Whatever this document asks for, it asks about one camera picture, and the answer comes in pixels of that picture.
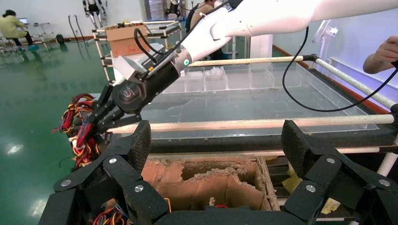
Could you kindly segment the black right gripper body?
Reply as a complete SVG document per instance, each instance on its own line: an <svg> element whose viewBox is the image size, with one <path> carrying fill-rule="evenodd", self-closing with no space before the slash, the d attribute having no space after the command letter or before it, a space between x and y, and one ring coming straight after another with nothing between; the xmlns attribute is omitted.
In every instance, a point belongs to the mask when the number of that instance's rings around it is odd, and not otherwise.
<svg viewBox="0 0 398 225"><path fill-rule="evenodd" d="M169 61L143 81L123 80L114 86L111 97L124 112L128 114L139 112L179 76L180 71Z"/></svg>

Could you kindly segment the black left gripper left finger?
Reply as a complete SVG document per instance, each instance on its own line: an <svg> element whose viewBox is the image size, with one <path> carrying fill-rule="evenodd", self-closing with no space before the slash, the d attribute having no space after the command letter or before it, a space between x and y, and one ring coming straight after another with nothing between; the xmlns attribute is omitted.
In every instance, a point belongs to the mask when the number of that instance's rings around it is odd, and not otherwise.
<svg viewBox="0 0 398 225"><path fill-rule="evenodd" d="M47 200L41 225L86 225L87 215L110 199L121 204L132 223L153 225L169 213L169 204L141 175L151 147L151 127L113 139L89 165L59 179Z"/></svg>

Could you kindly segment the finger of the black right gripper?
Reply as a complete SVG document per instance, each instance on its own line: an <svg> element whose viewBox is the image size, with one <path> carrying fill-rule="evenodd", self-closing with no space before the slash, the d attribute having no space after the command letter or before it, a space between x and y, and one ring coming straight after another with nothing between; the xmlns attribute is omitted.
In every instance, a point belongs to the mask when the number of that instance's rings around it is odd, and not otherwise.
<svg viewBox="0 0 398 225"><path fill-rule="evenodd" d="M93 111L88 117L88 123L97 124L105 115L107 115L115 104L110 99L114 86L106 84L97 101L93 102Z"/></svg>
<svg viewBox="0 0 398 225"><path fill-rule="evenodd" d="M140 112L128 114L118 106L97 106L93 111L93 134L102 134L111 128L122 127L140 122Z"/></svg>

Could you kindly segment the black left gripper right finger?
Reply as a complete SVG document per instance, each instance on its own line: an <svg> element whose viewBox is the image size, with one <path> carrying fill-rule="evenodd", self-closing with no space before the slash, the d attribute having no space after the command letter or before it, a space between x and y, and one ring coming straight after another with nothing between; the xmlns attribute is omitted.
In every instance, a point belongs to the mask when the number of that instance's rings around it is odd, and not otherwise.
<svg viewBox="0 0 398 225"><path fill-rule="evenodd" d="M398 222L398 185L341 154L332 145L304 134L292 120L283 124L283 152L302 179L284 210L313 225L328 199L339 202L361 225Z"/></svg>

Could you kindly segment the bare person hand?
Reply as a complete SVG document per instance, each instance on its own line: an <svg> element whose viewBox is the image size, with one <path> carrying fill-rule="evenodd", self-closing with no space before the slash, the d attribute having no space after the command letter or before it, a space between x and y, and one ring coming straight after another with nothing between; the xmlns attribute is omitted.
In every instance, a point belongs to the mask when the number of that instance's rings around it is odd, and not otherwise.
<svg viewBox="0 0 398 225"><path fill-rule="evenodd" d="M398 37L390 36L376 50L369 55L363 64L363 71L368 74L377 74L379 72L393 68L393 62L398 60Z"/></svg>

